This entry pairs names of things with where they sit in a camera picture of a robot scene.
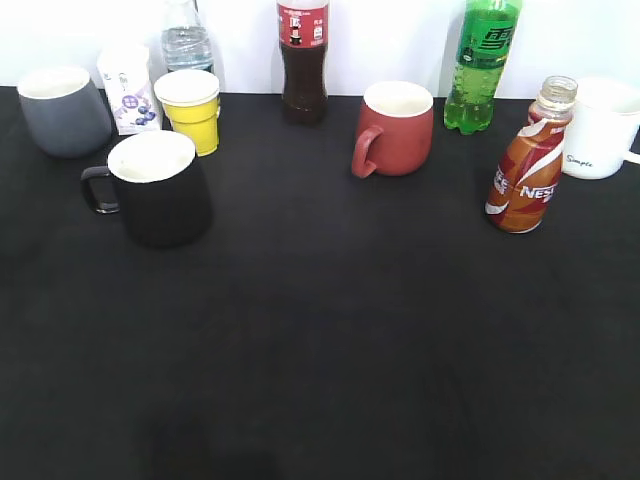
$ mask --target cola bottle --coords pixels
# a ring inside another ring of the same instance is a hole
[[[542,223],[562,174],[564,132],[577,92],[575,80],[549,77],[529,107],[529,124],[500,162],[485,206],[498,228],[527,233]]]
[[[285,118],[314,124],[327,110],[324,59],[329,39],[329,0],[278,0]]]

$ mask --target paper cup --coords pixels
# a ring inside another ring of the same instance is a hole
[[[178,70],[160,77],[154,90],[173,130],[193,140],[198,156],[217,150],[218,77],[204,70]]]

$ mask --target white wall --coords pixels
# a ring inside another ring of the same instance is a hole
[[[161,72],[162,0],[3,0],[0,84],[32,68],[80,64],[100,84],[95,59],[114,35],[152,48]],[[278,92],[282,61],[275,0],[198,0],[229,92]],[[404,79],[445,96],[464,0],[332,0],[329,93],[361,95]],[[525,0],[498,96],[531,98],[548,75],[606,74],[640,87],[639,0]]]

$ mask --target gray mug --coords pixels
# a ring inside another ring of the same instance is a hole
[[[33,140],[49,155],[81,157],[111,138],[109,112],[83,68],[33,71],[18,82],[18,94]]]

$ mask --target bottle label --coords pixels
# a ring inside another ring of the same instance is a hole
[[[529,117],[502,158],[485,211],[500,228],[524,233],[542,221],[562,173],[567,121]]]
[[[515,20],[475,20],[465,24],[458,63],[483,70],[503,67],[515,29]]]
[[[293,48],[326,45],[329,39],[329,5],[310,10],[278,4],[280,42]]]

